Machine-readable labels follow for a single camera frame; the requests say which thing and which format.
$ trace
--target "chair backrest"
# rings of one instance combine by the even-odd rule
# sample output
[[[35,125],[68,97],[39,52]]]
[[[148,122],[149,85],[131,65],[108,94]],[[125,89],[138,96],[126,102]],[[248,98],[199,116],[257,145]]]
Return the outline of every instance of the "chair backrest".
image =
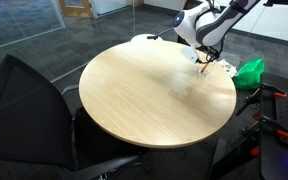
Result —
[[[0,65],[0,160],[75,169],[72,116],[60,92],[21,60]]]

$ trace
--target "round table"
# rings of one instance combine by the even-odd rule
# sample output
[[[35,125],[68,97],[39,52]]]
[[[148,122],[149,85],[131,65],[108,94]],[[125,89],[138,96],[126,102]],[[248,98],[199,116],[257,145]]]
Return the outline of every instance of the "round table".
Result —
[[[183,47],[134,41],[100,53],[79,83],[88,114],[109,134],[151,148],[191,145],[218,131],[234,111],[234,84],[217,63],[198,76]]]

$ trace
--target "black mesh chair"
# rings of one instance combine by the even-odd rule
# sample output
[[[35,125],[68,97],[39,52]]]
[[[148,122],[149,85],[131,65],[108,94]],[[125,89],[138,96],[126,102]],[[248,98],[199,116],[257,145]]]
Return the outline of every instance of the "black mesh chair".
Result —
[[[0,160],[55,165],[64,179],[80,180],[132,164],[141,150],[103,132],[83,108],[72,121],[52,83],[21,60],[5,56],[0,65]]]

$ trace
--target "green object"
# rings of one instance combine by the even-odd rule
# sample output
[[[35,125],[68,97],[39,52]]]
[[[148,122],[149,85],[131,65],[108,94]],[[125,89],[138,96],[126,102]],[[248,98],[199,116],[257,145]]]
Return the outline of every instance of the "green object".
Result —
[[[247,62],[238,70],[238,75],[233,77],[237,89],[256,89],[261,83],[261,74],[264,72],[262,59]]]

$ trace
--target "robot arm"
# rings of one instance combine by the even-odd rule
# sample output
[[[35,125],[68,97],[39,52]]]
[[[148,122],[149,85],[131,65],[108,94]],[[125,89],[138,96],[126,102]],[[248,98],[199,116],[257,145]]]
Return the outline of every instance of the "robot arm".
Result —
[[[218,3],[203,2],[178,13],[174,30],[193,48],[210,47],[220,42],[260,0],[232,0],[222,12]]]

